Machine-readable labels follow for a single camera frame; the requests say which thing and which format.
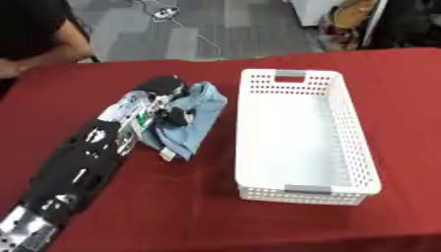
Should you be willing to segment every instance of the plastic basket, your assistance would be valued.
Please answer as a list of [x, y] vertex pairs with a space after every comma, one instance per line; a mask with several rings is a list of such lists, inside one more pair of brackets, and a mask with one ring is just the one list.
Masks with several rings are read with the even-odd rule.
[[358, 205], [381, 190], [340, 73], [244, 70], [236, 139], [242, 199]]

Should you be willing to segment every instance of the light blue cloth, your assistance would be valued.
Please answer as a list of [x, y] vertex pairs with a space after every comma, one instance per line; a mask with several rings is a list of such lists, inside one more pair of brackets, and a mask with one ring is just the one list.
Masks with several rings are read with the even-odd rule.
[[184, 127], [156, 125], [143, 134], [141, 142], [157, 150], [167, 147], [188, 160], [196, 154], [226, 104], [226, 97], [213, 84], [195, 84], [190, 88], [188, 96], [171, 103], [171, 106], [185, 111], [194, 109], [196, 113], [193, 122]]

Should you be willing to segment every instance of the gray floor tile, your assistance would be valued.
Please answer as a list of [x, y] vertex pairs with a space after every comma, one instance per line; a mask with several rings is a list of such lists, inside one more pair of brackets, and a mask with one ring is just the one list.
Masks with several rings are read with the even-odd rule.
[[[92, 44], [103, 60], [237, 59], [320, 51], [316, 33], [302, 29], [282, 0], [158, 0], [177, 3], [176, 21], [185, 29], [172, 21], [152, 22], [133, 0], [69, 1], [93, 28]], [[217, 44], [221, 53], [197, 34]]]
[[186, 59], [196, 58], [198, 50], [197, 29], [177, 28], [171, 31], [168, 41], [168, 49], [165, 52], [166, 59]]

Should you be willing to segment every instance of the person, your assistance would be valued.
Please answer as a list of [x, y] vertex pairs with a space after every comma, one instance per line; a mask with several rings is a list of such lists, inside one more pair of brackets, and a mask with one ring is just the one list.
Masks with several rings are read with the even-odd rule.
[[30, 68], [93, 55], [65, 1], [0, 1], [0, 99]]

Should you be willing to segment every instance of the red tablecloth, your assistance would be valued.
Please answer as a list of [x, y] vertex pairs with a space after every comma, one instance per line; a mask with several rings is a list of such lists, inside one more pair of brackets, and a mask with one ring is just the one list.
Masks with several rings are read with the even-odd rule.
[[[0, 215], [53, 149], [144, 80], [210, 81], [229, 105], [189, 162], [137, 148], [51, 251], [440, 251], [441, 53], [302, 54], [214, 63], [80, 64], [30, 71], [0, 103]], [[247, 202], [233, 178], [236, 98], [246, 68], [346, 78], [383, 182], [358, 207]]]

